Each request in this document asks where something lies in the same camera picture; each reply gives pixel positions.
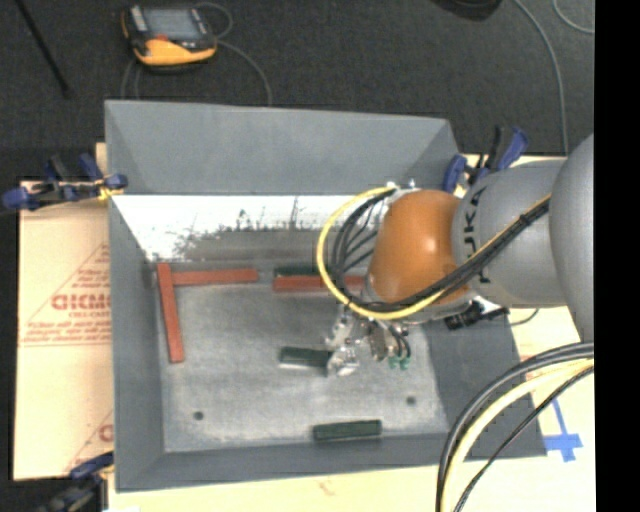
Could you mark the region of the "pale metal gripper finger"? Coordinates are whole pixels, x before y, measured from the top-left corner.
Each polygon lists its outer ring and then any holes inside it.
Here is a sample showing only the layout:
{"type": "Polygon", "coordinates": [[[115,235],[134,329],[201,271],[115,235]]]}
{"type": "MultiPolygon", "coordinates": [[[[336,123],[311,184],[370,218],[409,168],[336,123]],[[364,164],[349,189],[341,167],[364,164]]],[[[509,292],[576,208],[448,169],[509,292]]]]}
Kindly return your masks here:
{"type": "Polygon", "coordinates": [[[325,338],[325,346],[330,351],[339,350],[346,345],[350,335],[351,317],[348,315],[339,315],[325,338]]]}
{"type": "Polygon", "coordinates": [[[359,358],[351,348],[340,348],[332,352],[326,365],[327,374],[347,377],[359,368],[359,358]]]}

